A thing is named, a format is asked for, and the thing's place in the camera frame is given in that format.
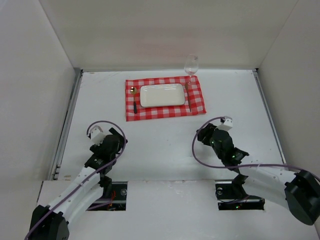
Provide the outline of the clear wine glass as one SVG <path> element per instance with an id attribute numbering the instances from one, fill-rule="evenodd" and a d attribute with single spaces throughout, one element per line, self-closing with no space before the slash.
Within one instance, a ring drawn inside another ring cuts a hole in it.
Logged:
<path id="1" fill-rule="evenodd" d="M 185 63 L 184 63 L 184 71 L 189 76 L 188 85 L 191 84 L 193 75 L 196 74 L 196 72 L 199 69 L 199 58 L 195 54 L 189 54 L 186 57 Z"/>

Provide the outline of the red white checkered cloth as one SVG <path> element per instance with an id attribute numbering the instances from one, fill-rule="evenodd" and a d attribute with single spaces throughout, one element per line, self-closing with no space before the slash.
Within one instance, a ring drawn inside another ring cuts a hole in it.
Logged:
<path id="1" fill-rule="evenodd" d="M 185 117 L 192 115 L 205 114 L 205 102 L 202 95 L 201 85 L 198 77 L 193 75 L 191 84 L 189 85 L 189 97 L 191 110 L 189 110 L 187 92 L 185 83 L 188 83 L 189 76 L 172 76 L 159 78 L 144 78 L 144 79 L 127 79 L 125 81 L 125 115 L 126 121 L 140 121 L 173 117 Z M 181 84 L 184 88 L 185 103 L 175 106 L 158 106 L 158 107 L 142 107 L 140 104 L 140 88 L 146 85 L 161 85 L 161 84 Z M 133 95 L 130 93 L 131 87 L 137 88 L 135 97 L 137 105 L 137 114 L 134 114 Z"/>

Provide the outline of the white rectangular plate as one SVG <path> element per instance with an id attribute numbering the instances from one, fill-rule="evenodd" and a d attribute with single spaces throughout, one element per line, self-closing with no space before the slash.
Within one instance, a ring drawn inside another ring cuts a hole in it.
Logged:
<path id="1" fill-rule="evenodd" d="M 139 93 L 140 105 L 144 108 L 181 106 L 186 102 L 180 83 L 144 85 Z"/>

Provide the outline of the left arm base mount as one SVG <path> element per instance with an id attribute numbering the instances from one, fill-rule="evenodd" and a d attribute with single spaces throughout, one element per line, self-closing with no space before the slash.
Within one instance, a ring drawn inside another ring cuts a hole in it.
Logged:
<path id="1" fill-rule="evenodd" d="M 125 211 L 127 205 L 128 183 L 113 182 L 111 189 L 90 205 L 88 211 Z"/>

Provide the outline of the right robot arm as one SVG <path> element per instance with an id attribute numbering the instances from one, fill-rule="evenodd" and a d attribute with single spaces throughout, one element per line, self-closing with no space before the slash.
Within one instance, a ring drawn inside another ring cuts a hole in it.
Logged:
<path id="1" fill-rule="evenodd" d="M 320 179 L 311 172 L 286 164 L 263 163 L 234 146 L 230 134 L 211 123 L 193 138 L 213 149 L 220 169 L 237 174 L 232 181 L 242 197 L 255 196 L 276 203 L 301 223 L 312 226 L 320 217 Z"/>

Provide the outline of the gold spoon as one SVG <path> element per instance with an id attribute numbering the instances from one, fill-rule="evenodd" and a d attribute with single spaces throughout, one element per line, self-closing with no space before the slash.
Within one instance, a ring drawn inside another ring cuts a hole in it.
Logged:
<path id="1" fill-rule="evenodd" d="M 136 87 L 132 86 L 130 88 L 130 93 L 133 96 L 133 112 L 134 112 L 134 114 L 137 114 L 138 113 L 138 109 L 137 109 L 136 95 L 138 93 L 138 89 Z"/>

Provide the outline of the teal handled knife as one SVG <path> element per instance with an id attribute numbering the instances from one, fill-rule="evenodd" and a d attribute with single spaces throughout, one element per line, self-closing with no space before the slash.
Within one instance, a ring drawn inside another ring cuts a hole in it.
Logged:
<path id="1" fill-rule="evenodd" d="M 189 95 L 189 83 L 186 82 L 184 87 L 185 87 L 186 94 L 187 94 L 188 108 L 189 108 L 189 111 L 192 112 L 191 100 L 190 100 L 190 95 Z"/>

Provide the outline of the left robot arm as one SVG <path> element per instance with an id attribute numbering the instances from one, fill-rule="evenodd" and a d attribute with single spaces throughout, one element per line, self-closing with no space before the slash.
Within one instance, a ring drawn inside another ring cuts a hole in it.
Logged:
<path id="1" fill-rule="evenodd" d="M 114 125 L 105 134 L 94 122 L 86 135 L 92 141 L 91 157 L 77 177 L 49 204 L 38 205 L 32 212 L 26 240 L 67 240 L 72 223 L 112 187 L 107 177 L 127 144 L 124 131 Z"/>

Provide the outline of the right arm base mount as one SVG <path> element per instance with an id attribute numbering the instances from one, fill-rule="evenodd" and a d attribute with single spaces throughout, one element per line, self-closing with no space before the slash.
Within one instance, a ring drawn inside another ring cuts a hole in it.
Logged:
<path id="1" fill-rule="evenodd" d="M 265 200 L 261 197 L 248 195 L 243 184 L 246 177 L 236 176 L 233 180 L 215 182 L 215 196 L 220 211 L 264 210 Z"/>

